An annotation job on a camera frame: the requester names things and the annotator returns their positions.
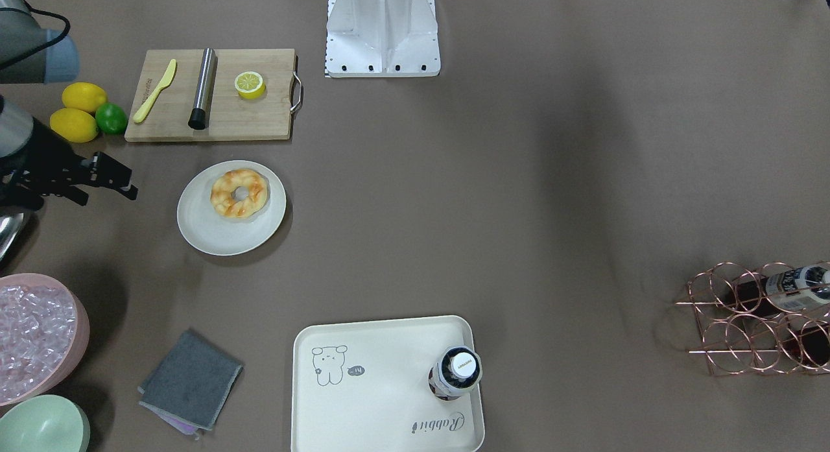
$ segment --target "yellow lemon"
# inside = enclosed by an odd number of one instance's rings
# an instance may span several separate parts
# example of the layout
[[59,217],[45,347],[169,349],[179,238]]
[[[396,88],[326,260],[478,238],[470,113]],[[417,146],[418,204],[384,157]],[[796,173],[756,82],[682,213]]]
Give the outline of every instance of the yellow lemon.
[[66,108],[77,108],[88,113],[95,113],[99,106],[106,103],[104,89],[91,82],[75,82],[63,89],[60,100]]
[[49,127],[70,142],[89,142],[98,135],[95,118],[77,108],[62,108],[51,114]]
[[233,83],[243,99],[255,99],[265,92],[265,80],[257,71],[245,71],[237,76]]

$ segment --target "gray cloth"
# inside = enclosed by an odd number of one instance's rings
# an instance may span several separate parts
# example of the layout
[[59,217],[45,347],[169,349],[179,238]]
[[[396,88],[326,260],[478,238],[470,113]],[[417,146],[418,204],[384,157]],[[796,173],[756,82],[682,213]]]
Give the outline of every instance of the gray cloth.
[[[241,369],[240,363],[202,337],[185,331],[142,382],[139,404],[164,420],[172,418],[192,428],[210,431]],[[177,429],[188,434],[182,428]]]

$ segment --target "rectangular tray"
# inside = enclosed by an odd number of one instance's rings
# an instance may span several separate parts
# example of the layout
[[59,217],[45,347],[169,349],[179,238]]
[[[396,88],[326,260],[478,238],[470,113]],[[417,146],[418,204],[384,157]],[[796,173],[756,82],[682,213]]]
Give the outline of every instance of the rectangular tray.
[[480,387],[441,401],[427,384],[432,365],[454,345],[475,349],[472,329],[459,316],[303,329],[294,340],[291,450],[478,450]]
[[[130,123],[124,138],[129,142],[159,141],[273,141],[291,136],[291,92],[294,87],[296,53],[293,48],[216,50],[216,80],[213,85],[207,129],[187,125],[199,78],[204,50],[148,50]],[[170,60],[175,58],[176,76],[169,88],[158,95],[143,123],[133,114],[155,88]],[[266,82],[266,91],[255,100],[237,94],[234,80],[243,71],[257,71]]]

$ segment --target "rose gold wire rack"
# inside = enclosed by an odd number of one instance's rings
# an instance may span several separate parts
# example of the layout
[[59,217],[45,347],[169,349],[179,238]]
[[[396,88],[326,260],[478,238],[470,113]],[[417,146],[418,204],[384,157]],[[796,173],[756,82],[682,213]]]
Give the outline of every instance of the rose gold wire rack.
[[[687,294],[676,305],[693,310],[700,346],[688,352],[705,358],[709,374],[818,375],[830,372],[830,363],[824,356],[815,355],[817,343],[823,351],[826,342],[826,350],[830,353],[828,306],[810,311],[788,311],[770,300],[781,293],[766,293],[760,284],[765,277],[793,268],[786,263],[768,263],[750,270],[735,263],[719,263],[687,282]],[[739,299],[737,287],[751,281],[758,289],[758,298]],[[828,286],[830,284],[809,288]],[[753,312],[762,300],[779,309],[780,313],[756,316]]]

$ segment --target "donut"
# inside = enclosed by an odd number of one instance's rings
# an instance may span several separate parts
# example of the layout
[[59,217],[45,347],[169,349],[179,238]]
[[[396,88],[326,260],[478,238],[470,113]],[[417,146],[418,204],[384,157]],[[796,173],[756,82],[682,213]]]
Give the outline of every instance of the donut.
[[[234,197],[238,188],[247,190],[243,200]],[[268,201],[268,184],[260,174],[252,169],[234,169],[223,174],[213,183],[210,191],[210,203],[216,213],[223,217],[245,219],[262,209]]]

